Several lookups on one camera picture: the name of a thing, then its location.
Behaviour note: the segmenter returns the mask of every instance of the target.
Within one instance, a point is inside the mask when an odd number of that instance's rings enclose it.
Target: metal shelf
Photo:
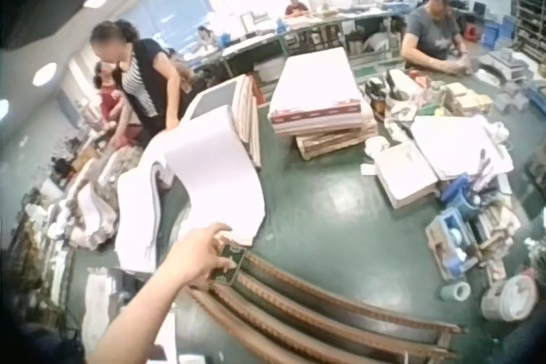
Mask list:
[[[523,42],[523,52],[534,60],[546,55],[545,16],[546,0],[518,0],[515,37]]]

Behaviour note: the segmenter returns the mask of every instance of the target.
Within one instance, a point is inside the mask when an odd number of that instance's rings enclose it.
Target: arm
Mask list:
[[[464,55],[468,54],[467,45],[464,43],[464,40],[462,39],[462,36],[460,33],[457,33],[453,37],[453,44],[455,45],[455,48],[459,52],[459,56],[463,57]]]
[[[125,98],[121,96],[115,107],[112,108],[110,113],[108,113],[108,119],[117,119],[121,115],[121,111],[123,110],[123,107],[125,105],[124,101]]]
[[[284,17],[295,17],[297,11],[298,10],[292,9],[290,6],[287,6],[286,10],[284,11]]]
[[[448,61],[442,61],[426,55],[417,48],[419,37],[424,33],[425,28],[416,13],[410,13],[406,17],[407,29],[402,41],[402,58],[409,63],[425,68],[431,68],[440,72],[454,73],[455,65]]]
[[[194,47],[191,48],[191,52],[192,53],[197,53],[201,47],[203,47],[203,44],[201,42],[201,39],[199,38],[197,40],[197,44]]]
[[[412,33],[406,33],[404,35],[404,40],[402,41],[402,58],[404,60],[416,64],[417,66],[423,66],[426,68],[432,68],[433,70],[438,70],[441,63],[441,60],[434,59],[430,55],[424,54],[417,48],[417,43],[419,43],[419,38]]]
[[[180,76],[180,90],[188,94],[192,90],[192,71],[188,68],[188,66],[186,66],[183,61],[173,59],[171,59],[171,61],[174,67],[177,69],[178,75]]]
[[[118,128],[116,128],[116,132],[113,133],[113,136],[108,144],[114,147],[118,145],[119,141],[121,141],[121,137],[125,134],[127,125],[129,124],[129,118],[131,118],[131,114],[133,113],[131,105],[125,98],[122,100],[122,102],[123,106],[121,108],[121,114],[119,115]]]
[[[300,17],[303,16],[305,13],[301,10],[295,9],[292,14],[287,14],[287,17]]]
[[[218,256],[220,246],[215,236],[224,230],[229,228],[215,223],[175,242],[158,271],[110,324],[88,364],[145,363],[178,292],[212,269],[235,267],[231,259]]]
[[[107,104],[104,102],[104,98],[101,95],[101,113],[102,117],[106,120],[110,120],[110,113],[108,112]]]
[[[154,69],[167,80],[166,129],[178,126],[178,108],[180,105],[180,76],[177,69],[163,52],[154,57]]]
[[[300,7],[300,9],[294,10],[293,17],[308,16],[308,15],[311,14],[311,12],[309,11],[309,8],[307,6],[305,6],[303,3],[300,3],[299,7]]]
[[[209,39],[209,44],[213,47],[216,47],[217,44],[218,44],[218,37],[216,36],[216,34],[214,33],[211,33],[211,37]]]

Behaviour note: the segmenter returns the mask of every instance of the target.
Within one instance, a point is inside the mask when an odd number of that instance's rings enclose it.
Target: woman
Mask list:
[[[188,67],[183,57],[173,48],[167,49],[167,56],[177,69],[180,76],[180,90],[188,94],[191,92],[192,84],[194,83],[194,71]]]
[[[216,35],[212,30],[207,29],[204,26],[197,27],[197,35],[199,36],[197,41],[197,49],[203,47],[205,50],[216,48]]]
[[[93,84],[99,90],[99,96],[101,97],[102,117],[105,121],[117,127],[121,111],[126,102],[123,93],[117,90],[116,83],[113,81],[112,70],[111,65],[102,61],[97,62]],[[125,134],[117,140],[116,147],[124,147],[129,142],[136,140],[141,132],[141,125],[128,124]]]
[[[457,74],[470,67],[461,31],[451,15],[451,0],[427,0],[406,17],[402,57],[413,66]],[[459,59],[450,61],[448,51],[454,44]]]
[[[125,133],[133,110],[150,139],[178,126],[183,114],[180,76],[157,42],[140,39],[131,23],[118,20],[96,26],[90,43],[102,61],[116,65],[112,77],[126,96],[111,145]]]

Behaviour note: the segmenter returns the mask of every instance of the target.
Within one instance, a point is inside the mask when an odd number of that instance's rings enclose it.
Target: gray t-shirt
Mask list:
[[[453,38],[460,33],[453,16],[434,20],[425,6],[420,6],[408,14],[406,25],[406,32],[419,38],[417,49],[439,60],[447,58]]]

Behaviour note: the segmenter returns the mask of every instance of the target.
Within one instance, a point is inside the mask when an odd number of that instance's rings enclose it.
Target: desk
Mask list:
[[[314,18],[308,24],[299,24],[294,29],[284,33],[271,33],[254,38],[242,40],[240,43],[233,44],[224,50],[212,52],[203,57],[197,57],[188,64],[194,70],[199,70],[200,66],[221,63],[231,78],[241,74],[251,72],[254,63],[268,60],[279,55],[289,57],[290,55],[305,52],[317,51],[316,49],[291,50],[288,47],[287,38],[308,31],[323,32],[328,26],[336,26],[340,30],[341,24],[347,21],[362,21],[369,19],[387,19],[387,31],[391,31],[391,19],[401,14],[392,11],[381,11],[378,13],[339,13],[324,18]],[[328,44],[328,48],[346,46],[346,42],[340,44]]]
[[[479,93],[496,93],[494,87],[473,78],[455,80],[442,75],[434,78],[461,81]],[[259,177],[267,215],[253,251],[278,268],[344,297],[409,315],[469,326],[469,334],[460,336],[452,348],[461,354],[459,362],[485,362],[492,343],[479,313],[479,286],[483,277],[479,272],[476,278],[473,272],[469,274],[474,294],[466,302],[445,303],[438,298],[438,290],[444,282],[424,233],[424,228],[439,212],[436,200],[427,197],[393,210],[375,177],[360,174],[362,145],[305,162],[295,147],[275,135],[267,110],[268,107],[264,107],[259,111],[263,161]],[[539,195],[541,202],[527,203],[532,202],[534,196],[527,192],[532,188],[524,175],[523,164],[546,137],[542,114],[530,107],[524,113],[506,116],[493,112],[491,118],[502,120],[511,132],[515,171],[509,179],[514,197],[523,202],[528,213],[531,208],[539,211],[542,203]],[[171,228],[184,218],[189,204],[180,183],[173,185],[161,203],[164,214],[157,243],[165,253],[170,237],[176,237]],[[511,262],[507,263],[508,274],[514,272],[526,253],[523,245],[514,245],[513,252],[509,257]],[[105,252],[96,255],[80,252],[76,260],[82,272],[89,265],[107,263],[114,264],[115,257]],[[83,299],[78,300],[78,295],[82,296],[85,274],[73,277],[71,294],[76,300],[70,308],[79,316]],[[361,317],[340,318],[372,331],[407,338],[416,336],[411,330]],[[262,363],[184,294],[177,300],[177,340],[179,354],[205,354],[214,364],[221,362],[219,351],[223,353],[224,364]]]

